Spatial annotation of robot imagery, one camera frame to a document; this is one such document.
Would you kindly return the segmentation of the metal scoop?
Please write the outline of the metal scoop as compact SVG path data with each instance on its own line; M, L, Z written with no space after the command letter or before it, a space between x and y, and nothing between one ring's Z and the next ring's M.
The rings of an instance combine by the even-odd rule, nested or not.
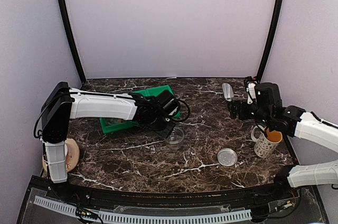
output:
M234 99L233 88L229 83L222 84L222 91L224 98L227 102L231 102Z

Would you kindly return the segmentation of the clear plastic container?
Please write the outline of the clear plastic container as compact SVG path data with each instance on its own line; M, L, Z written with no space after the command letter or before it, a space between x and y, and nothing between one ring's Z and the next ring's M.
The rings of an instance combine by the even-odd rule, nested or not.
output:
M184 140L184 131L179 127L175 127L169 137L165 140L169 147L179 147Z

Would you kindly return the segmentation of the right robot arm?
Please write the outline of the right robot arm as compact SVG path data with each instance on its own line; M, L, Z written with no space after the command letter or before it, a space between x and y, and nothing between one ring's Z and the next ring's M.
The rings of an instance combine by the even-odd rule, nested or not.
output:
M232 87L222 85L224 98L232 119L249 120L265 125L289 137L297 137L337 151L337 125L319 118L297 106L284 107L279 87L275 83L248 80L247 100L235 100ZM330 184L337 186L337 161L313 165L287 165L274 178L269 194L280 200L290 188Z

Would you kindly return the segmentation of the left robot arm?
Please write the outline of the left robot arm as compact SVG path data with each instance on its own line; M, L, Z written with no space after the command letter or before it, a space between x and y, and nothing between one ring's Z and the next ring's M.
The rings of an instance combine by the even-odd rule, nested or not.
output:
M82 91L59 82L43 104L34 129L34 138L44 144L47 169L53 191L63 201L74 197L74 188L68 185L65 140L69 121L79 118L114 118L137 122L163 138L173 131L180 111L180 101L167 89L157 96L140 93L107 94Z

